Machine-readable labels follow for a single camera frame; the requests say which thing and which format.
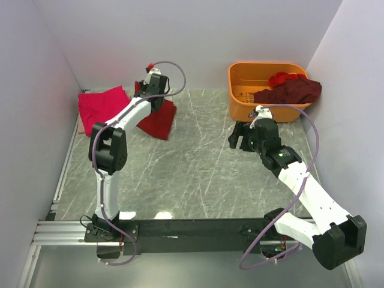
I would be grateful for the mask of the red t shirt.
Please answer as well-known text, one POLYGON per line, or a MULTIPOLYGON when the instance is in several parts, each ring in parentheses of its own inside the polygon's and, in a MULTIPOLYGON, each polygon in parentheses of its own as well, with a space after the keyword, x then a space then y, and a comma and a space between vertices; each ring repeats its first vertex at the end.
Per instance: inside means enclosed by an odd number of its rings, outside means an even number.
POLYGON ((137 127, 154 138, 168 140, 175 115, 174 103, 164 100, 160 109, 141 120, 137 127))

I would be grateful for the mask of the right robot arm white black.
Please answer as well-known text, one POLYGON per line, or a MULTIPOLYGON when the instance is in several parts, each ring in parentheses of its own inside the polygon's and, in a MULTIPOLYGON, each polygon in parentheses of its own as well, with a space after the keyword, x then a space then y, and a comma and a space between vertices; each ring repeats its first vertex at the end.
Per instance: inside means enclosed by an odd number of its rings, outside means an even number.
POLYGON ((268 221, 262 231, 241 257, 241 263, 264 235, 269 239, 277 239, 280 235, 293 238, 312 249, 317 261, 328 270, 364 252, 365 220, 343 209, 315 180, 299 154, 282 144, 278 125, 273 119, 236 122, 228 138, 230 148, 236 148, 240 137, 240 148, 256 152, 262 164, 294 193, 290 206, 301 202, 313 219, 312 223, 300 219, 290 213, 289 208, 271 211, 266 215, 268 221))

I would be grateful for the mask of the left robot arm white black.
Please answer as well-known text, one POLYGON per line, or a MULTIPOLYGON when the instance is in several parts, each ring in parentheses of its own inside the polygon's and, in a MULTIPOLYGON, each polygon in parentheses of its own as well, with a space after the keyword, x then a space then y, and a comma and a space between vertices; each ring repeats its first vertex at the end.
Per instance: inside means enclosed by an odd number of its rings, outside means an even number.
POLYGON ((128 158, 127 136, 143 119, 160 110, 169 78, 159 69, 151 69, 139 82, 139 90, 120 112, 92 127, 89 159, 97 177, 97 206, 92 216, 94 234, 106 241, 120 234, 118 182, 128 158))

